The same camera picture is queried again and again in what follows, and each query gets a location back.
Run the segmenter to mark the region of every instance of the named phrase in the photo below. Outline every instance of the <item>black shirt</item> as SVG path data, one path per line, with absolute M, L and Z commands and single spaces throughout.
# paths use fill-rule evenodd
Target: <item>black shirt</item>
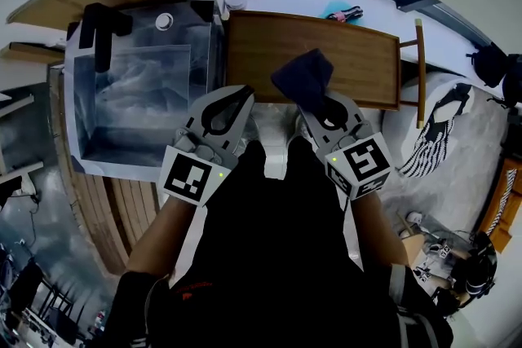
M 147 274 L 121 278 L 105 345 L 403 346 L 406 338 L 410 347 L 449 347 L 450 327 L 409 268 L 368 274 L 349 258 L 335 186 L 309 144 L 290 144 L 283 181 L 264 178 L 257 144 L 207 203 L 192 266 L 172 289 Z

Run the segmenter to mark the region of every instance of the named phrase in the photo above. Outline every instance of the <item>shoe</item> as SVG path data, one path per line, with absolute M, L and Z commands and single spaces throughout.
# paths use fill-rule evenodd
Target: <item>shoe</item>
M 317 147 L 316 141 L 314 141 L 312 135 L 310 134 L 310 131 L 308 130 L 307 124 L 304 121 L 304 118 L 303 118 L 303 115 L 301 114 L 301 112 L 299 112 L 299 111 L 296 112 L 292 125 L 294 127 L 294 133 L 290 136 L 290 139 L 286 142 L 286 146 L 288 147 L 294 139 L 296 139 L 298 136 L 301 136 L 301 137 L 305 138 L 312 145 L 312 150 L 314 152 L 317 151 L 318 147 Z
M 237 143 L 237 147 L 233 151 L 233 154 L 235 156 L 241 156 L 243 152 L 245 152 L 246 146 L 251 141 L 259 141 L 258 124 L 252 117 L 252 115 L 250 115 L 248 120 L 246 121 L 245 130 L 243 131 L 241 139 L 239 140 L 239 143 Z
M 408 216 L 406 216 L 406 221 L 420 225 L 422 222 L 422 214 L 419 212 L 409 212 Z

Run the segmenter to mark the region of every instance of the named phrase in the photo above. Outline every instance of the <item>gray floor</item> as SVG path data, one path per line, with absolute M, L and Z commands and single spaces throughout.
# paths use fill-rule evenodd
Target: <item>gray floor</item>
M 397 231 L 403 227 L 396 212 L 430 214 L 452 231 L 470 231 L 475 225 L 491 188 L 498 166 L 500 142 L 507 127 L 507 110 L 490 95 L 475 90 L 470 113 L 455 119 L 452 136 L 457 146 L 446 161 L 423 178 L 403 178 L 392 173 L 379 192 L 384 209 Z M 383 113 L 364 109 L 375 130 L 382 126 Z M 358 244 L 353 219 L 345 221 L 345 236 L 353 257 Z
M 74 301 L 71 319 L 85 305 L 80 327 L 94 324 L 97 312 L 110 306 L 116 283 L 106 280 L 95 264 L 89 246 L 80 233 L 64 191 L 51 136 L 49 88 L 47 84 L 11 90 L 13 99 L 33 94 L 35 103 L 0 119 L 0 140 L 8 169 L 43 161 L 44 168 L 30 178 L 41 199 L 33 216 L 36 240 L 31 247 L 36 262 L 50 282 Z M 0 242 L 15 257 L 21 268 L 29 254 L 16 241 L 33 242 L 29 211 L 36 205 L 29 197 L 10 198 L 0 213 Z M 45 294 L 39 293 L 35 303 Z

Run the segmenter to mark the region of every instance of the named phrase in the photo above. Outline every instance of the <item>person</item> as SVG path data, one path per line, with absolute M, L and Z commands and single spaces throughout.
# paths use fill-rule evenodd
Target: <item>person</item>
M 192 265 L 171 289 L 195 207 L 169 197 L 132 250 L 104 344 L 449 347 L 451 329 L 407 267 L 378 195 L 351 203 L 363 272 L 311 144 L 290 142 L 284 180 L 264 177 L 265 159 L 250 142 L 207 202 Z

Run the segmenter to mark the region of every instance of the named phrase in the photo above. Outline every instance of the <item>wooden floor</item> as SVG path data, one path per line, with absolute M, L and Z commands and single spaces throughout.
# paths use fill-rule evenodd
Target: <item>wooden floor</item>
M 70 158 L 59 71 L 51 70 L 50 86 L 52 129 L 69 204 L 102 271 L 121 275 L 133 246 L 159 210 L 156 186 L 76 173 Z

